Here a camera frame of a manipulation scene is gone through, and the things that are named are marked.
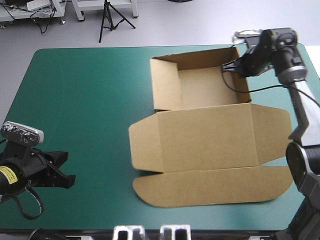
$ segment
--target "cardboard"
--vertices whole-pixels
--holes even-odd
[[[154,108],[129,128],[132,165],[157,172],[133,181],[137,195],[157,207],[262,202],[284,193],[287,166],[261,166],[285,155],[291,133],[286,110],[247,103],[222,80],[221,64],[235,48],[154,57]],[[245,78],[224,73],[247,91]]]
[[[249,102],[248,93],[228,89],[221,76],[221,64],[238,57],[233,47],[152,58],[154,109],[181,110]],[[248,90],[246,79],[238,74],[226,72],[224,78],[231,87]]]
[[[159,173],[259,166],[284,156],[288,123],[286,110],[251,103],[157,112],[129,128],[132,165]]]
[[[129,128],[132,165],[159,172],[133,182],[158,207],[261,202],[292,183],[283,157],[291,132],[286,110],[251,103],[162,111]]]
[[[133,188],[146,203],[168,208],[267,201],[291,183],[286,166],[255,166],[143,176],[133,181]]]

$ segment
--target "tripod leg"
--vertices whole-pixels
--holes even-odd
[[[110,7],[117,13],[119,14],[128,24],[130,24],[131,27],[133,27],[134,29],[136,29],[136,27],[125,17],[121,14],[121,12],[119,12],[114,6],[112,6],[111,4],[109,4]]]
[[[104,24],[105,24],[105,18],[106,18],[106,0],[104,1],[104,6],[103,6],[103,17],[102,17],[102,23],[101,23],[101,29],[100,29],[99,43],[101,43],[102,32],[104,30]]]
[[[107,2],[106,3],[106,12],[107,12],[107,14],[108,14],[108,16],[109,16],[109,18],[108,18],[108,20],[109,20],[109,23],[110,23],[110,30],[112,31],[112,30],[115,30],[116,28],[115,28],[115,26],[114,26],[114,22],[112,21],[112,17],[111,17],[111,13],[110,13],[110,7],[109,6],[111,6],[112,7],[112,5],[110,4],[110,2]]]

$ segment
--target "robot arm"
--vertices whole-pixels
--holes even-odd
[[[288,88],[298,127],[289,136],[286,159],[299,192],[305,199],[289,227],[277,239],[317,240],[320,237],[320,107],[306,81],[307,69],[297,49],[297,35],[290,28],[268,29],[246,41],[248,50],[222,66],[223,72],[243,77],[258,76],[274,69],[279,82]]]

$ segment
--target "tripod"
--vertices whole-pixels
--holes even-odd
[[[118,14],[122,17],[121,21],[119,21],[116,25],[114,25],[114,22],[112,20],[112,16],[110,14],[110,7]],[[109,26],[104,26],[105,23],[105,18],[108,19],[109,22]],[[119,26],[120,23],[122,23],[123,21],[126,21],[128,24],[131,25],[131,27],[133,27],[134,29],[136,29],[136,27],[125,17],[123,16],[114,6],[112,6],[112,4],[110,3],[110,0],[104,0],[104,7],[103,7],[103,17],[102,17],[102,23],[101,23],[101,30],[100,30],[100,38],[99,38],[99,43],[101,43],[101,38],[102,38],[102,32],[104,31],[104,29],[110,29],[110,31],[117,29],[117,27]]]

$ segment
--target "power strip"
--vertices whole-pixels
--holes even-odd
[[[47,6],[50,6],[50,0],[33,0],[26,3],[26,8],[30,12]]]

